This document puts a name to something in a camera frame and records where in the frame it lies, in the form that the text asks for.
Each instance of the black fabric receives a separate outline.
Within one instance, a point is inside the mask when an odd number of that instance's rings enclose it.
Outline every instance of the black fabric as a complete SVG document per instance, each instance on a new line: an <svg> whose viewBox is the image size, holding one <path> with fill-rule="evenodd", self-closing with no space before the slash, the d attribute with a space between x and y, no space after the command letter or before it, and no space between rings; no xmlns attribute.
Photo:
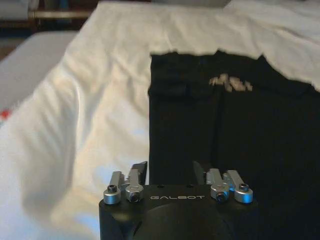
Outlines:
<svg viewBox="0 0 320 240"><path fill-rule="evenodd" d="M252 90L210 79L228 74ZM237 170L259 202L261 239L320 239L320 94L261 56L153 55L150 184L196 184L193 161Z"/></svg>

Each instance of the bed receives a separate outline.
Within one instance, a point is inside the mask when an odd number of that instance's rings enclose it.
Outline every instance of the bed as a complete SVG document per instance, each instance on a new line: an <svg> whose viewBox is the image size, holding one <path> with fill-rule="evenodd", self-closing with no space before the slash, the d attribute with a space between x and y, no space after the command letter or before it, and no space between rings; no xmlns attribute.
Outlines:
<svg viewBox="0 0 320 240"><path fill-rule="evenodd" d="M150 53L263 53L319 89L319 13L316 1L100 3L0 128L0 239L99 239L112 172L148 160Z"/></svg>

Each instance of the metal rod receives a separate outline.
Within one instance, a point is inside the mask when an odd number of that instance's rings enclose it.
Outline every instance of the metal rod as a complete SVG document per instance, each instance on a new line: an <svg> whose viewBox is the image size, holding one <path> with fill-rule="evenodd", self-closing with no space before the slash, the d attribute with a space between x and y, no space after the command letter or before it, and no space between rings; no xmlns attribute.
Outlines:
<svg viewBox="0 0 320 240"><path fill-rule="evenodd" d="M29 19L87 19L91 13L90 10L35 10L29 11L28 17Z"/></svg>

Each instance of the wooden furniture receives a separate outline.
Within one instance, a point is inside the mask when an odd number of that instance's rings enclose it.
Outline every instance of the wooden furniture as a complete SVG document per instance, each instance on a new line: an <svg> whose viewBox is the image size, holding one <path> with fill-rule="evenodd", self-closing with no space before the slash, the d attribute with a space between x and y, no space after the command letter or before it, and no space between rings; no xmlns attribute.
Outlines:
<svg viewBox="0 0 320 240"><path fill-rule="evenodd" d="M28 12L28 20L0 21L0 28L27 28L32 32L47 30L79 30L96 8L99 0L67 0L66 9L46 9L45 0L39 0L39 8ZM151 2L151 0L129 0Z"/></svg>

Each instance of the gray floor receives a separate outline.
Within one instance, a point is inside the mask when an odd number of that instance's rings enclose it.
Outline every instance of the gray floor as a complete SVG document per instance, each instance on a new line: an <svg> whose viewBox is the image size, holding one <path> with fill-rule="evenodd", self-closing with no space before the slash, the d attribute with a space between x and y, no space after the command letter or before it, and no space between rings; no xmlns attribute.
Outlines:
<svg viewBox="0 0 320 240"><path fill-rule="evenodd" d="M231 0L152 0L153 3L223 8Z"/></svg>

